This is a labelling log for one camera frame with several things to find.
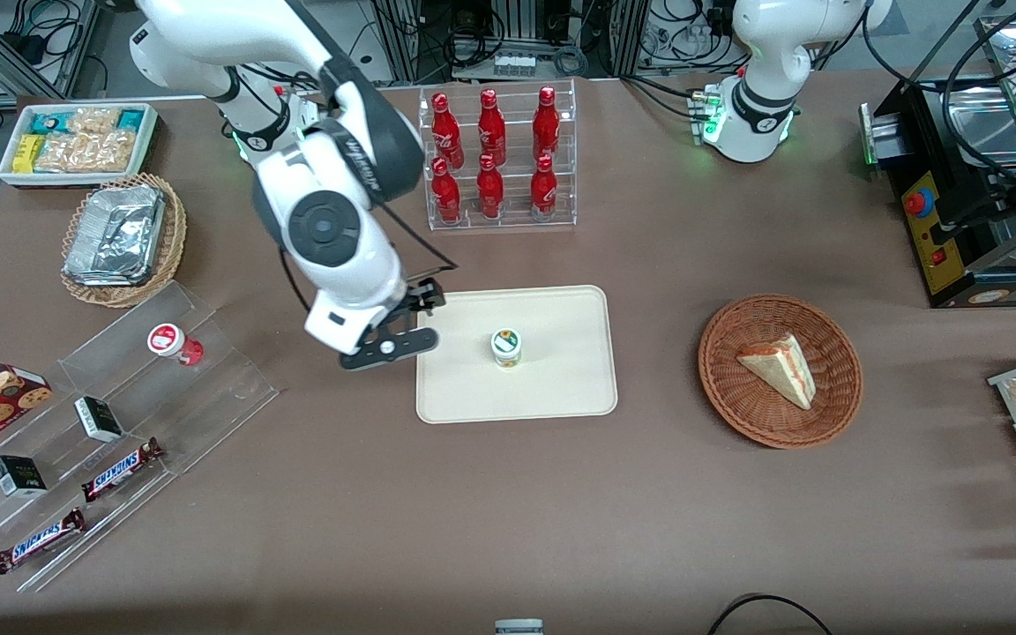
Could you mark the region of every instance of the clear acrylic shelf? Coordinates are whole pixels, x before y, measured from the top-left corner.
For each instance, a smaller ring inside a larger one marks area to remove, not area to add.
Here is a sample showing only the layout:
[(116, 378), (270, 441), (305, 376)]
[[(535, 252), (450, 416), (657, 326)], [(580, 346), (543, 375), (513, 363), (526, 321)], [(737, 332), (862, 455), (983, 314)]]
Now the clear acrylic shelf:
[[(556, 89), (556, 109), (559, 111), (559, 149), (552, 157), (552, 170), (559, 180), (556, 191), (556, 212), (552, 220), (537, 221), (531, 217), (531, 176), (535, 173), (535, 157), (531, 153), (531, 120), (539, 102), (539, 88), (552, 85)], [(478, 157), (481, 142), (477, 121), (481, 117), (481, 90), (496, 88), (500, 112), (505, 116), (508, 134), (508, 161), (500, 166), (505, 181), (505, 209), (497, 220), (489, 220), (481, 213), (477, 175), (480, 173)], [(460, 223), (444, 225), (437, 213), (431, 181), (431, 161), (437, 155), (434, 144), (434, 109), (431, 97), (444, 92), (449, 98), (449, 110), (460, 125), (460, 143), (464, 149), (464, 166), (452, 173), (460, 188)], [(578, 221), (577, 181), (578, 144), (575, 130), (577, 110), (575, 83), (564, 81), (521, 81), (521, 83), (439, 85), (423, 88), (419, 101), (419, 131), (426, 148), (423, 181), (426, 184), (426, 209), (431, 230), (483, 230), (496, 228), (548, 228), (548, 226), (575, 225)]]
[[(73, 507), (80, 507), (88, 529), (24, 560), (1, 576), (9, 581), (4, 584), (41, 590), (277, 396), (210, 317), (209, 307), (173, 281), (46, 371), (54, 398), (37, 416), (17, 422), (16, 431), (0, 435), (0, 454), (33, 458), (49, 491), (20, 499), (6, 498), (0, 490), (0, 551), (59, 521)], [(197, 365), (182, 366), (146, 348), (146, 334), (163, 322), (202, 342), (205, 354)], [(73, 409), (82, 394), (109, 402), (125, 431), (120, 441), (85, 437)], [(152, 437), (166, 453), (85, 504), (81, 484)]]

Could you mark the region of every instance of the brown wicker basket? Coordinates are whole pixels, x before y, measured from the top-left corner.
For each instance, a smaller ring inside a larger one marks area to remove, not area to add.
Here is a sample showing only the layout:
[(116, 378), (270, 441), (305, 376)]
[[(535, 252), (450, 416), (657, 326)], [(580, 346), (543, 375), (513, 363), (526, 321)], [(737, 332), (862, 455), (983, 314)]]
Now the brown wicker basket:
[[(102, 185), (97, 191), (113, 188), (130, 188), (132, 185), (152, 185), (162, 190), (167, 196), (167, 206), (163, 214), (163, 235), (158, 240), (156, 250), (156, 269), (146, 281), (146, 284), (138, 287), (85, 287), (76, 284), (64, 274), (61, 281), (65, 289), (77, 300), (91, 304), (108, 306), (110, 309), (128, 309), (136, 306), (148, 298), (153, 297), (163, 287), (175, 277), (175, 270), (183, 258), (183, 242), (186, 240), (186, 210), (183, 209), (183, 201), (178, 200), (175, 190), (162, 178), (152, 174), (137, 174), (135, 177), (121, 178), (113, 181), (112, 184)], [(77, 225), (81, 219), (81, 212), (84, 210), (86, 197), (77, 205), (77, 213), (73, 214), (73, 219), (69, 221), (69, 230), (65, 232), (65, 238), (61, 241), (61, 257), (69, 256), (69, 248), (73, 245), (73, 237), (77, 236)]]
[[(810, 410), (795, 405), (738, 360), (747, 345), (793, 333), (818, 386)], [(723, 307), (700, 338), (700, 382), (726, 423), (771, 447), (802, 449), (832, 441), (858, 416), (864, 379), (858, 352), (833, 320), (783, 295), (757, 295)]]

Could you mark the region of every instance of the small jar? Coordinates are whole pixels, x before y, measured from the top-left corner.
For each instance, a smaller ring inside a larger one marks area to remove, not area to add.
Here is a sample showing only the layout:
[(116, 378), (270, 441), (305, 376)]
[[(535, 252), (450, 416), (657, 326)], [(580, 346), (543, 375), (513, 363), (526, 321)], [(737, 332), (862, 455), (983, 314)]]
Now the small jar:
[(194, 366), (202, 359), (202, 342), (186, 337), (183, 329), (174, 324), (160, 324), (151, 329), (148, 348), (160, 358), (175, 359), (182, 366)]
[(513, 329), (500, 329), (492, 333), (492, 357), (496, 359), (501, 369), (511, 369), (519, 365), (520, 340), (519, 333)]

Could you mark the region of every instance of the table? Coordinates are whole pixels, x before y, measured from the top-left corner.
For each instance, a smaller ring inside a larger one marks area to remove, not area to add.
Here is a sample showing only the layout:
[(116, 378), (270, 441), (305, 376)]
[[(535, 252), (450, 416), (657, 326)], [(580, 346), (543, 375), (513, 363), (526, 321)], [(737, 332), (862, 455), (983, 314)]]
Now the table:
[[(151, 169), (190, 214), (178, 278), (284, 391), (48, 590), (0, 579), (0, 632), (702, 632), (749, 591), (835, 632), (1016, 632), (1016, 438), (985, 382), (1016, 367), (1016, 310), (927, 309), (859, 143), (858, 105), (891, 87), (818, 73), (785, 145), (736, 165), (580, 81), (578, 228), (432, 240), (462, 264), (447, 292), (601, 287), (618, 408), (457, 426), (419, 421), (415, 363), (347, 374), (306, 336), (213, 105), (157, 102)], [(416, 90), (390, 97), (415, 116)], [(0, 193), (1, 362), (44, 369), (117, 318), (57, 276), (80, 196)], [(394, 206), (425, 228), (420, 189)], [(432, 265), (384, 228), (408, 270)], [(827, 446), (763, 449), (698, 388), (703, 323), (763, 292), (858, 345), (864, 406)], [(752, 606), (722, 632), (805, 624)]]

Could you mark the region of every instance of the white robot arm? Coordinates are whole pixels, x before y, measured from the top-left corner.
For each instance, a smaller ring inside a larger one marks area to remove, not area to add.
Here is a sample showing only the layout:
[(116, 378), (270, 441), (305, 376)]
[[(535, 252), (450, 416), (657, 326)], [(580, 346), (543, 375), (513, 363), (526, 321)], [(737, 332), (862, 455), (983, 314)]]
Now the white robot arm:
[[(305, 322), (347, 370), (425, 353), (431, 329), (411, 314), (444, 304), (436, 282), (408, 285), (398, 255), (368, 210), (418, 184), (424, 149), (410, 122), (372, 87), (298, 0), (137, 0), (148, 22), (130, 38), (153, 83), (217, 104), (257, 180), (254, 204), (274, 240), (319, 289)], [(291, 62), (318, 80), (315, 117), (242, 68)], [(404, 328), (388, 324), (404, 319)]]
[(839, 40), (863, 15), (875, 29), (891, 7), (892, 0), (738, 0), (732, 25), (751, 48), (751, 61), (742, 77), (705, 88), (703, 142), (741, 163), (772, 155), (810, 76), (804, 45)]

